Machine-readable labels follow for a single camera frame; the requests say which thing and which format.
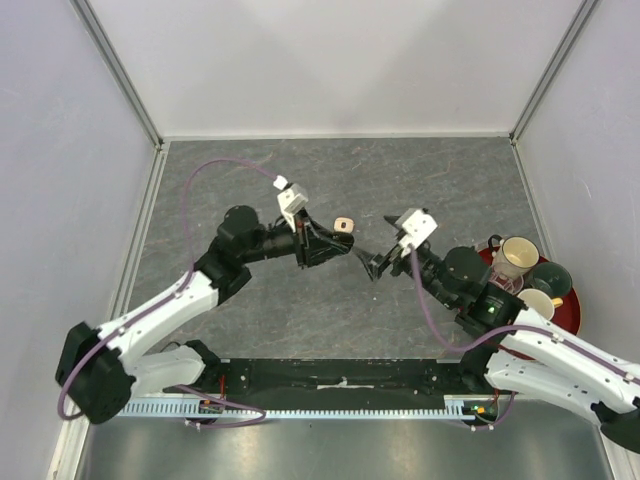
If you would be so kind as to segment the cream mug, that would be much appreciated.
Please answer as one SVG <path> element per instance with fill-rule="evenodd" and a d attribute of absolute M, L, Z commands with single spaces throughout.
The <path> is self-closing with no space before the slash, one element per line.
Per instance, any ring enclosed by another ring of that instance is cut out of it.
<path fill-rule="evenodd" d="M 526 275 L 540 259 L 536 245 L 525 237 L 492 235 L 487 244 L 492 256 L 491 266 L 503 278 L 517 279 Z"/>

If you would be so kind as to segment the beige earbud charging case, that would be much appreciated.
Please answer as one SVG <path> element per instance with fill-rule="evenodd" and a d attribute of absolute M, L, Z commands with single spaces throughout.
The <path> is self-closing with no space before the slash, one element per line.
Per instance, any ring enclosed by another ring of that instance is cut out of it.
<path fill-rule="evenodd" d="M 355 229 L 355 222 L 348 217 L 338 217 L 334 221 L 333 229 L 340 233 L 352 233 Z"/>

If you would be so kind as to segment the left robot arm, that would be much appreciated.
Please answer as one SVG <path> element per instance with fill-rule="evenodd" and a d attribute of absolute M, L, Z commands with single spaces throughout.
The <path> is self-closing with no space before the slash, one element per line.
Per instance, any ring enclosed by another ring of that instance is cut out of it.
<path fill-rule="evenodd" d="M 151 354 L 150 348 L 237 294 L 251 279 L 249 264 L 294 256 L 301 268 L 318 266 L 349 253 L 353 231 L 348 218 L 326 229 L 300 210 L 263 225 L 253 208 L 232 207 L 207 251 L 176 283 L 115 320 L 97 327 L 81 322 L 68 331 L 55 372 L 60 417 L 70 417 L 66 400 L 97 425 L 115 417 L 136 393 L 178 385 L 211 392 L 220 361 L 202 342 L 190 341 L 172 353 Z"/>

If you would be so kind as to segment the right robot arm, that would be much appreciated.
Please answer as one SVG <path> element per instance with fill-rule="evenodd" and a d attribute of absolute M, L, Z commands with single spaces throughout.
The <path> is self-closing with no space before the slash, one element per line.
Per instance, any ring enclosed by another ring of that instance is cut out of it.
<path fill-rule="evenodd" d="M 555 325 L 517 296 L 490 283 L 490 267 L 472 247 L 454 247 L 445 257 L 431 252 L 433 217 L 410 209 L 387 222 L 396 244 L 384 255 L 353 251 L 372 280 L 384 271 L 414 279 L 418 296 L 430 294 L 456 311 L 473 337 L 462 354 L 458 381 L 477 394 L 491 386 L 532 396 L 588 420 L 615 444 L 639 450 L 639 366 Z"/>

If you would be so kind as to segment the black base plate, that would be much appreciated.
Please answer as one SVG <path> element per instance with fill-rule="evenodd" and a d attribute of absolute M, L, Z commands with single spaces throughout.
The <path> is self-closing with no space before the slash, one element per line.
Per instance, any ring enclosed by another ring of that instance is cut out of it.
<path fill-rule="evenodd" d="M 439 409 L 444 397 L 494 395 L 463 376 L 456 361 L 433 359 L 234 358 L 195 387 L 263 410 Z"/>

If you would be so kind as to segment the clear glass cup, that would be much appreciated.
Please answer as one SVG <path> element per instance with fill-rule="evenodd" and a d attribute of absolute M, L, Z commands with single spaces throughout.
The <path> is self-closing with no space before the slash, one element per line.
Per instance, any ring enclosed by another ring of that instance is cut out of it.
<path fill-rule="evenodd" d="M 500 269 L 499 265 L 491 266 L 489 282 L 512 295 L 517 295 L 524 287 L 522 276 L 511 278 Z"/>

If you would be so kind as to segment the dark green cup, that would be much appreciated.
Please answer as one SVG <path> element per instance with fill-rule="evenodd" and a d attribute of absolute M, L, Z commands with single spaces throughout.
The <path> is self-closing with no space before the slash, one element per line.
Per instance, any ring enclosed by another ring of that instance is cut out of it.
<path fill-rule="evenodd" d="M 531 269 L 525 279 L 525 287 L 540 290 L 551 298 L 562 298 L 570 293 L 573 279 L 562 265 L 543 262 Z"/>

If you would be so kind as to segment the red round tray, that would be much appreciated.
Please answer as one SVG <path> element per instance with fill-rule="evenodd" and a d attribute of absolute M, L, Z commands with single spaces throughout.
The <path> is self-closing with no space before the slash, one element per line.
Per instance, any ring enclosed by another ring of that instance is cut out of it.
<path fill-rule="evenodd" d="M 489 249 L 488 247 L 485 247 L 482 249 L 480 249 L 480 247 L 477 247 L 476 250 L 478 251 L 479 255 L 482 257 L 483 261 L 487 265 L 491 265 L 493 260 L 493 256 L 491 255 L 492 253 L 491 249 Z M 538 265 L 549 262 L 549 261 L 550 260 L 548 260 L 546 257 L 541 255 L 539 257 Z M 581 316 L 581 305 L 575 289 L 572 288 L 567 295 L 562 297 L 562 299 L 563 299 L 563 305 L 555 309 L 555 313 L 552 318 L 552 323 L 570 332 L 571 334 L 577 335 L 580 331 L 582 316 Z M 526 355 L 521 355 L 518 353 L 514 353 L 514 355 L 518 358 L 522 358 L 525 360 L 532 359 L 531 357 L 528 357 Z"/>

